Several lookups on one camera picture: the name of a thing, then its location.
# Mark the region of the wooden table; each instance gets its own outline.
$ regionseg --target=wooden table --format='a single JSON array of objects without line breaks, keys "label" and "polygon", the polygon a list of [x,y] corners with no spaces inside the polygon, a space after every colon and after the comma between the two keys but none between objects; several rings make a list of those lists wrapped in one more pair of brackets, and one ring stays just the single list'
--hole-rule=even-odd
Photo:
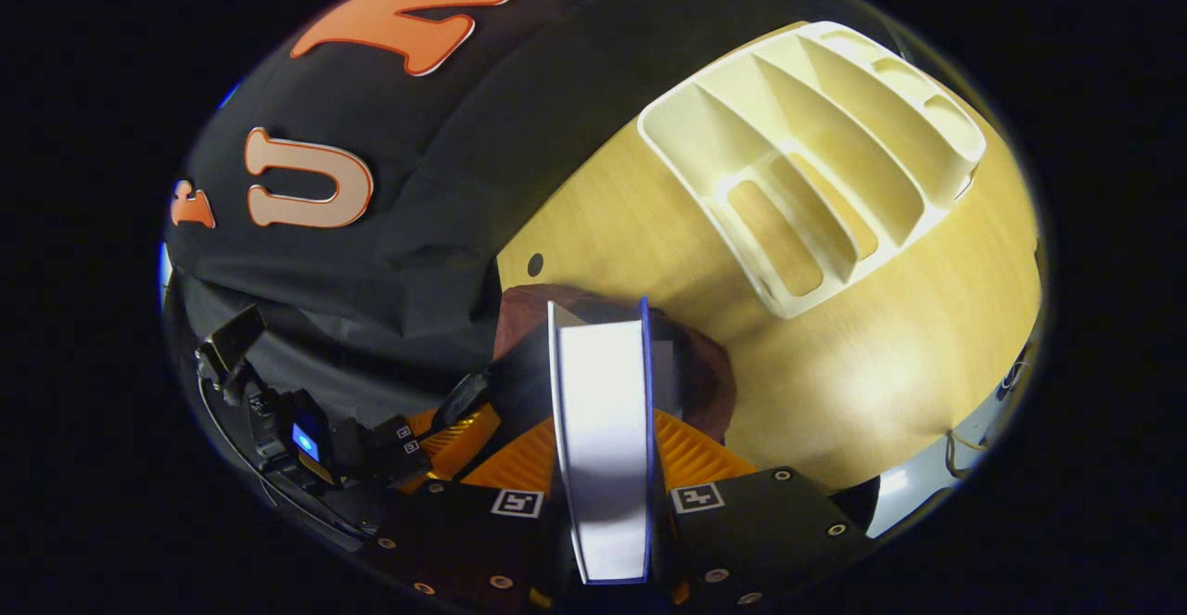
[{"label": "wooden table", "polygon": [[[945,91],[988,141],[972,188],[922,240],[792,321],[763,308],[636,120],[500,252],[502,286],[564,284],[629,302],[648,294],[729,351],[738,386],[729,449],[758,469],[789,465],[827,490],[862,483],[994,392],[1041,300],[1021,170],[984,118]],[[534,254],[544,267],[529,277]]]}]

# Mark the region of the light wooden surface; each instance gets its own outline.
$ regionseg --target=light wooden surface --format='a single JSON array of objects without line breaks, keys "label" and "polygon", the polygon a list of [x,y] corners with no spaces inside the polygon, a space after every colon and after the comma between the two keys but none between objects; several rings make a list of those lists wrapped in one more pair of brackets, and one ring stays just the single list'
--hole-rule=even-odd
[{"label": "light wooden surface", "polygon": [[[945,91],[988,140],[972,188],[919,242],[794,319],[762,306],[635,120],[500,252],[502,286],[564,284],[629,302],[648,294],[729,351],[738,386],[729,449],[829,490],[864,482],[983,402],[1039,310],[1037,227],[1021,171],[983,118]],[[537,253],[544,268],[532,278]]]}]

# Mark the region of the dark background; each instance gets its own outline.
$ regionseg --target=dark background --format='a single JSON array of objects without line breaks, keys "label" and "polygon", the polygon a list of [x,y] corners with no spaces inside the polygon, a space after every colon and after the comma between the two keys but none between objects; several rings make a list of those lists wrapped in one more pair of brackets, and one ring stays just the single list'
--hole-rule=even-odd
[{"label": "dark background", "polygon": [[[334,1],[14,0],[5,214],[9,290],[25,294],[11,324],[31,349],[5,398],[20,513],[4,610],[410,611],[215,459],[155,323],[158,235],[193,134]],[[870,1],[976,75],[1030,154],[1055,230],[1056,328],[1016,432],[799,609],[1166,609],[1182,478],[1159,435],[1183,389],[1168,381],[1182,275],[1149,260],[1181,248],[1182,163],[1164,152],[1187,132],[1169,42],[1182,4]]]}]

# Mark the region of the orange letter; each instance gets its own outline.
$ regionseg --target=orange letter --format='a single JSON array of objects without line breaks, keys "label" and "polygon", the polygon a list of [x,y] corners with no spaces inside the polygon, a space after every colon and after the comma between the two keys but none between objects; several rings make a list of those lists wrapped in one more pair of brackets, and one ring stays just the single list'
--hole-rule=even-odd
[{"label": "orange letter", "polygon": [[215,227],[215,214],[210,213],[210,201],[207,199],[205,191],[198,191],[190,197],[193,184],[189,180],[178,180],[173,186],[173,202],[169,205],[169,216],[173,218],[173,226],[179,223],[201,223],[205,227]]},{"label": "orange letter", "polygon": [[334,146],[272,140],[262,128],[247,134],[243,150],[247,172],[264,175],[268,167],[291,167],[319,172],[337,184],[334,196],[323,201],[273,196],[255,184],[247,191],[247,210],[256,226],[288,223],[305,227],[343,227],[356,221],[370,201],[372,176],[358,156]]},{"label": "orange letter", "polygon": [[404,14],[427,7],[500,6],[508,0],[350,0],[318,19],[293,45],[290,56],[304,56],[323,42],[355,42],[404,57],[404,70],[420,77],[437,70],[474,32],[469,15],[429,20]]}]

